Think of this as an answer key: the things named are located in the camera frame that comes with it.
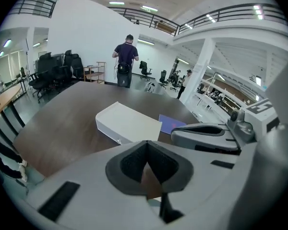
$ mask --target short dark hair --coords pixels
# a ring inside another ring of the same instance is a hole
[[[126,36],[126,40],[133,40],[133,36],[129,34],[128,36]]]

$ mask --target dark jeans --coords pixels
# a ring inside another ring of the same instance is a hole
[[[181,86],[181,88],[180,88],[180,90],[179,90],[179,92],[178,92],[177,99],[180,98],[180,96],[181,96],[182,92],[184,92],[184,89],[185,89],[185,88],[186,88],[186,87]]]
[[[23,161],[23,159],[17,155],[12,149],[4,146],[2,143],[0,143],[0,153],[18,163],[21,163]],[[18,179],[18,178],[21,178],[21,173],[19,171],[14,171],[12,169],[10,169],[8,166],[6,166],[1,158],[0,158],[0,170],[8,175],[9,177],[12,177],[12,178],[15,178],[15,179]]]

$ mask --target purple paper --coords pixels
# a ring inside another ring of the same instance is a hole
[[[174,118],[170,118],[164,115],[159,115],[159,122],[162,122],[161,132],[171,134],[171,131],[175,128],[186,125],[185,123],[178,121]]]

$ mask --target table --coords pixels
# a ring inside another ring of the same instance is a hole
[[[24,122],[22,121],[22,119],[20,118],[15,106],[13,105],[13,98],[18,94],[18,92],[20,91],[20,86],[13,86],[9,89],[7,89],[5,92],[3,92],[0,95],[0,114],[3,118],[3,120],[6,122],[6,124],[9,126],[9,128],[12,130],[12,132],[17,136],[18,132],[16,131],[16,129],[13,127],[13,125],[10,123],[10,121],[8,120],[7,116],[4,113],[4,108],[6,106],[8,106],[11,111],[13,112],[14,116],[16,117],[17,121],[20,123],[20,125],[22,127],[25,126]],[[0,136],[4,139],[4,141],[6,143],[8,143],[12,148],[13,143],[11,142],[11,140],[3,133],[3,131],[0,129]]]
[[[155,120],[163,114],[187,124],[198,123],[176,98],[80,81],[36,113],[14,146],[23,159],[48,177],[88,154],[118,146],[97,129],[95,120],[97,113],[117,101]],[[165,133],[160,133],[158,140],[171,144]]]

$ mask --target black pad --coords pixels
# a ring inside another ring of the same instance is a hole
[[[193,175],[190,161],[152,141],[142,141],[109,160],[107,178],[124,194],[145,196],[146,191],[140,183],[146,163],[161,183],[164,193],[183,190]]]

